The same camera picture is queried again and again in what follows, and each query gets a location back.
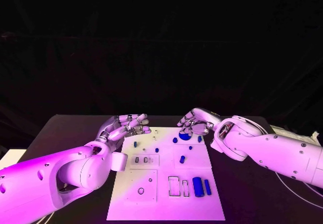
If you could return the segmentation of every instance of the blue block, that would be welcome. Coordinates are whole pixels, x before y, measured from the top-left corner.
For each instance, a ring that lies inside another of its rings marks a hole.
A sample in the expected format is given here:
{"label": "blue block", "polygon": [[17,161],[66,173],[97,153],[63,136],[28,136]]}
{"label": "blue block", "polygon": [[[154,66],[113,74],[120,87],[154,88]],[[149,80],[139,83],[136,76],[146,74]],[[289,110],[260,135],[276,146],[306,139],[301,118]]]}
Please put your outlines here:
{"label": "blue block", "polygon": [[187,141],[191,138],[191,136],[188,136],[188,134],[180,134],[180,133],[178,133],[178,137],[184,141]]}
{"label": "blue block", "polygon": [[184,156],[180,157],[180,163],[182,163],[182,161],[184,161]]}
{"label": "blue block", "polygon": [[193,192],[195,197],[203,197],[203,185],[200,177],[193,178]]}
{"label": "blue block", "polygon": [[203,180],[203,183],[204,183],[204,189],[206,189],[206,194],[210,195],[210,185],[208,185],[208,181],[207,180]]}

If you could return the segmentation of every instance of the black backdrop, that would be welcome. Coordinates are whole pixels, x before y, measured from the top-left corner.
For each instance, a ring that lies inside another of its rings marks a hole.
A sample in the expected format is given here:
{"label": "black backdrop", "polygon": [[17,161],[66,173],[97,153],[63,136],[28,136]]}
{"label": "black backdrop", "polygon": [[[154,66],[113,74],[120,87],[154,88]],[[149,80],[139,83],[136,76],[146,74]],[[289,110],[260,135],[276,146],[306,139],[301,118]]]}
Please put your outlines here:
{"label": "black backdrop", "polygon": [[0,10],[2,144],[25,144],[54,114],[194,107],[321,130],[319,1],[14,0]]}

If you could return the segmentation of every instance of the white board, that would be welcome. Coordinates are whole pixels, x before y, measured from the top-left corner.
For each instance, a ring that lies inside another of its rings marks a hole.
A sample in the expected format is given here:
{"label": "white board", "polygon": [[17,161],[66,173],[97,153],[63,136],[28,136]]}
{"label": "white board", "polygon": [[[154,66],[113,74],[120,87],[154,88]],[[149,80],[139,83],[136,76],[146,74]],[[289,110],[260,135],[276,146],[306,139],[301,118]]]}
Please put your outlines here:
{"label": "white board", "polygon": [[[178,130],[175,127],[151,127],[149,134],[125,138],[120,152],[128,155],[128,161],[125,171],[116,173],[106,220],[224,220],[203,140],[197,142],[197,135],[181,140]],[[194,177],[201,178],[201,183],[208,180],[210,196],[204,184],[204,196],[194,196]],[[178,190],[180,196],[177,193],[169,196],[169,189],[171,192]]]}

